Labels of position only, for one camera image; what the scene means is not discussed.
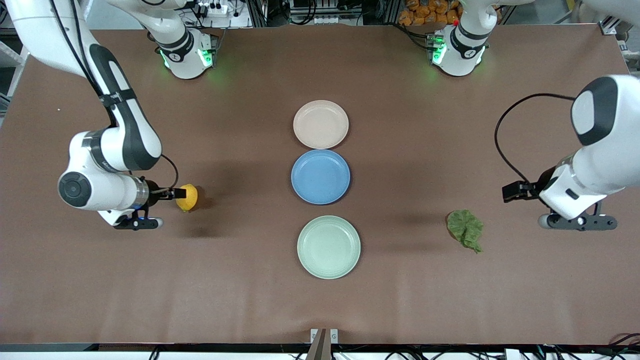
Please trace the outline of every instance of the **yellow lemon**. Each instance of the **yellow lemon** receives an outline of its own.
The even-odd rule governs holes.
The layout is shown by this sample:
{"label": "yellow lemon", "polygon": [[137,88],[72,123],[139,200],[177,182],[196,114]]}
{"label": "yellow lemon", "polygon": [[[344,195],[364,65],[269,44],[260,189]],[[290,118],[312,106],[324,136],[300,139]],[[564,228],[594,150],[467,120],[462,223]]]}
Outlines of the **yellow lemon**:
{"label": "yellow lemon", "polygon": [[187,197],[185,199],[175,199],[175,203],[178,204],[180,209],[187,212],[196,205],[198,202],[198,189],[192,184],[182,185],[180,189],[187,190]]}

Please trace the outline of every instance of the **table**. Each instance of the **table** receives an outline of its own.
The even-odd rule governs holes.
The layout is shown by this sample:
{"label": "table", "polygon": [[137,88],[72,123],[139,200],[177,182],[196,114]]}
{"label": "table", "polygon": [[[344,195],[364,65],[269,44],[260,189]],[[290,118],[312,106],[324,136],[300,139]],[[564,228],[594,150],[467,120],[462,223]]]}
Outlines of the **table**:
{"label": "table", "polygon": [[[218,68],[190,81],[163,68],[143,31],[97,38],[204,206],[159,204],[162,229],[127,232],[64,204],[68,141],[108,120],[84,79],[29,60],[0,132],[1,342],[296,343],[333,327],[344,343],[607,343],[637,330],[640,192],[606,199],[615,231],[546,231],[539,202],[502,203],[517,176],[493,146],[520,98],[626,72],[597,26],[499,26],[464,78],[430,67],[394,28],[231,30]],[[293,116],[316,99],[351,122],[335,150],[353,182],[329,206],[289,182],[307,150]],[[525,174],[579,148],[569,110],[533,99],[505,120],[503,149]],[[173,179],[164,161],[145,175]],[[480,255],[447,234],[446,214],[462,208],[485,224]],[[360,262],[334,281],[296,253],[302,227],[327,214],[362,239]]]}

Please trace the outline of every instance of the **plate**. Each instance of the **plate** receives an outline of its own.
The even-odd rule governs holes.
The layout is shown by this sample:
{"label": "plate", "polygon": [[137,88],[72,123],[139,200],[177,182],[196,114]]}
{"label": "plate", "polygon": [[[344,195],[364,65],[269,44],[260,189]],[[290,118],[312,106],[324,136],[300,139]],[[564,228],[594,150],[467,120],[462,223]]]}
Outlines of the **plate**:
{"label": "plate", "polygon": [[348,274],[360,259],[360,237],[347,220],[332,215],[311,220],[298,237],[298,258],[320,279]]}
{"label": "plate", "polygon": [[298,110],[293,119],[293,131],[306,146],[312,149],[329,149],[347,136],[349,118],[338,104],[316,100]]}
{"label": "plate", "polygon": [[347,192],[350,182],[349,165],[331,150],[307,151],[291,169],[293,190],[314,205],[338,201]]}

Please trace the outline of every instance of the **wire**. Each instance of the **wire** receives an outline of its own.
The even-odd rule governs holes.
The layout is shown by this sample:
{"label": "wire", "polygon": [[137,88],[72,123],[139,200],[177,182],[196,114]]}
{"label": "wire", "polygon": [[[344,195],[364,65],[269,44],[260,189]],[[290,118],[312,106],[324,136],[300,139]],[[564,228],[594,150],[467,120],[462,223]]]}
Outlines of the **wire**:
{"label": "wire", "polygon": [[98,94],[98,96],[102,95],[100,93],[99,89],[95,86],[95,84],[93,84],[91,82],[91,80],[90,80],[91,77],[89,76],[89,73],[87,72],[87,69],[82,64],[82,61],[80,60],[80,57],[78,56],[78,53],[76,52],[76,49],[74,48],[73,44],[71,44],[71,39],[69,39],[69,36],[67,35],[67,32],[65,30],[65,26],[62,24],[62,19],[60,18],[60,14],[58,13],[58,8],[56,7],[56,3],[54,2],[54,0],[49,0],[49,4],[51,5],[51,8],[53,9],[53,14],[56,16],[56,21],[58,22],[58,26],[60,27],[60,31],[62,31],[62,35],[64,36],[65,40],[67,41],[67,45],[69,46],[69,49],[71,50],[71,53],[74,55],[74,58],[78,62],[78,65],[80,66],[80,69],[83,71],[84,76],[87,78],[87,80],[89,80],[89,83],[91,84],[91,86],[92,86],[93,90],[95,91],[95,93]]}
{"label": "wire", "polygon": [[291,24],[306,25],[309,22],[311,22],[311,20],[314,19],[314,17],[316,16],[316,10],[317,10],[316,0],[307,0],[307,1],[309,3],[309,12],[307,13],[307,16],[305,16],[304,20],[302,20],[301,22],[295,22],[295,21],[291,20],[291,18],[290,18],[289,22],[291,22]]}
{"label": "wire", "polygon": [[618,341],[614,341],[614,342],[610,343],[609,346],[619,345],[619,344],[621,344],[621,343],[623,343],[623,342],[625,342],[625,341],[627,341],[629,339],[632,339],[632,338],[635,338],[635,337],[638,337],[638,336],[640,336],[640,332],[634,332],[632,334],[629,334],[629,335],[625,336],[624,338],[622,338],[622,339],[620,339]]}
{"label": "wire", "polygon": [[429,50],[429,49],[434,49],[434,47],[430,47],[430,46],[426,46],[426,45],[422,45],[420,44],[418,41],[416,41],[413,37],[417,37],[417,38],[427,38],[426,35],[421,35],[421,34],[416,34],[416,33],[412,33],[411,31],[407,30],[404,26],[400,26],[398,24],[396,24],[395,22],[386,22],[384,23],[384,25],[391,25],[394,28],[402,31],[403,33],[406,34],[406,36],[409,37],[409,39],[418,47],[420,47],[421,49],[425,49],[425,50]]}
{"label": "wire", "polygon": [[502,18],[502,20],[500,21],[500,25],[506,25],[507,21],[511,18],[511,16],[513,15],[513,12],[516,11],[516,8],[518,7],[518,5],[514,5],[511,9],[511,11],[507,14],[508,16],[505,18]]}
{"label": "wire", "polygon": [[389,355],[387,355],[387,357],[385,357],[385,360],[389,360],[389,358],[392,357],[394,354],[398,354],[398,355],[402,356],[404,360],[409,360],[408,357],[404,356],[403,353],[398,352],[398,351],[394,351],[394,352],[390,353]]}
{"label": "wire", "polygon": [[140,1],[142,1],[143,3],[145,3],[147,5],[151,5],[151,6],[159,6],[159,5],[164,4],[164,2],[165,2],[165,0],[160,0],[160,2],[154,4],[154,3],[148,2],[147,0],[140,0]]}
{"label": "wire", "polygon": [[500,148],[500,144],[498,142],[498,130],[500,129],[500,125],[502,124],[502,121],[504,120],[504,118],[507,116],[507,114],[513,110],[513,108],[515,108],[516,106],[518,106],[519,104],[522,104],[523,102],[532,99],[534,97],[541,97],[541,96],[547,96],[547,97],[555,97],[558,99],[564,99],[564,100],[575,100],[574,97],[571,96],[565,96],[565,95],[558,95],[558,94],[551,94],[551,93],[546,93],[546,92],[542,92],[542,93],[538,93],[538,94],[532,94],[529,95],[527,97],[523,97],[522,99],[518,100],[516,103],[514,103],[513,105],[511,105],[500,117],[500,120],[498,120],[498,123],[495,125],[495,131],[493,133],[493,142],[495,143],[495,148],[496,150],[498,150],[498,153],[500,154],[500,157],[502,158],[502,160],[516,173],[518,174],[522,180],[525,181],[525,183],[527,184],[531,184],[531,182],[529,181],[529,179],[527,179],[526,176],[524,176],[523,173],[521,173],[515,166],[513,166],[513,164],[507,160],[507,157],[504,155],[504,153],[502,152],[502,149]]}
{"label": "wire", "polygon": [[191,13],[193,13],[193,16],[196,18],[196,21],[200,24],[200,27],[204,28],[204,25],[202,24],[202,20],[200,20],[200,18],[196,14],[196,11],[193,9],[193,7],[189,8],[189,9],[191,10]]}
{"label": "wire", "polygon": [[557,345],[555,345],[558,350],[562,351],[562,352],[566,352],[567,354],[569,354],[569,356],[571,356],[572,358],[574,358],[574,360],[582,360],[581,358],[577,357],[573,352],[567,351],[566,349],[563,349]]}
{"label": "wire", "polygon": [[73,9],[74,12],[74,21],[76,23],[76,35],[78,37],[78,45],[80,47],[80,54],[82,55],[82,59],[84,62],[84,66],[87,69],[87,72],[90,76],[89,82],[92,82],[96,88],[98,88],[98,83],[95,80],[95,77],[93,76],[93,74],[91,73],[91,71],[89,71],[89,62],[86,60],[86,53],[84,52],[84,44],[82,41],[82,34],[80,32],[80,20],[78,19],[78,12],[76,9],[76,2],[75,0],[69,0],[70,1],[70,5],[71,5],[71,9]]}
{"label": "wire", "polygon": [[164,345],[156,345],[149,355],[149,360],[158,360],[160,357],[160,350],[164,350]]}
{"label": "wire", "polygon": [[[86,59],[86,53],[84,52],[84,42],[82,40],[82,34],[80,31],[80,20],[78,18],[78,12],[76,9],[76,2],[75,0],[69,0],[70,5],[71,5],[71,9],[73,9],[73,13],[74,13],[74,21],[76,23],[76,35],[78,37],[78,46],[80,47],[80,53],[82,54],[82,59],[84,61],[84,66],[86,69],[86,73],[89,75],[87,80],[89,81],[90,84],[92,84],[94,90],[96,91],[96,94],[100,97],[103,92],[102,90],[100,90],[100,87],[98,86],[98,82],[95,80],[95,77],[93,76],[93,74],[91,73],[91,70],[89,68],[89,62]],[[110,111],[108,108],[105,108],[105,110],[107,111],[107,114],[109,115],[109,127],[116,127],[118,126],[115,115],[113,114],[112,111]]]}
{"label": "wire", "polygon": [[175,163],[167,155],[160,154],[160,156],[165,158],[166,161],[169,161],[169,164],[171,164],[171,166],[173,166],[173,170],[175,171],[175,180],[173,180],[173,184],[171,184],[171,186],[169,186],[169,188],[173,188],[173,187],[175,187],[175,185],[178,184],[178,179],[180,178],[180,173],[178,172],[178,167],[175,166]]}

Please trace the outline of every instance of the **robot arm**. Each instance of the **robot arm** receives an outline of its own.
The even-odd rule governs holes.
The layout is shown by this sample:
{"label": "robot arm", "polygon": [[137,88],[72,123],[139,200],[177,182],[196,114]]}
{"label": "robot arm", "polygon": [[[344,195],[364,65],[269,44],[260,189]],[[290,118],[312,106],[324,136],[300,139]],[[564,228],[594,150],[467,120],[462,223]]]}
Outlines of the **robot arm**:
{"label": "robot arm", "polygon": [[[600,201],[640,186],[640,80],[610,75],[592,81],[573,101],[571,120],[582,148],[534,184],[503,187],[504,202],[540,199],[552,211],[539,219],[548,229],[615,229],[616,219],[600,214]],[[595,213],[587,214],[594,204]]]}
{"label": "robot arm", "polygon": [[187,29],[175,12],[187,0],[106,0],[133,16],[151,33],[164,64],[181,79],[192,79],[214,63],[217,38]]}
{"label": "robot arm", "polygon": [[597,14],[609,14],[616,18],[626,21],[630,24],[637,24],[640,20],[640,1],[638,0],[582,0],[576,4],[574,11],[579,15],[581,12],[587,12],[591,16],[591,20],[597,17]]}
{"label": "robot arm", "polygon": [[161,219],[146,218],[146,214],[138,218],[137,211],[147,212],[157,200],[183,194],[122,173],[152,168],[162,146],[116,58],[98,44],[84,20],[78,19],[76,0],[45,4],[42,0],[7,0],[6,5],[30,53],[55,69],[87,78],[111,119],[111,126],[76,134],[71,140],[69,164],[58,180],[61,198],[75,208],[98,211],[116,228],[162,225]]}
{"label": "robot arm", "polygon": [[482,60],[486,41],[497,23],[493,4],[522,5],[534,0],[461,0],[464,12],[458,25],[436,31],[438,49],[430,61],[453,76],[464,76]]}

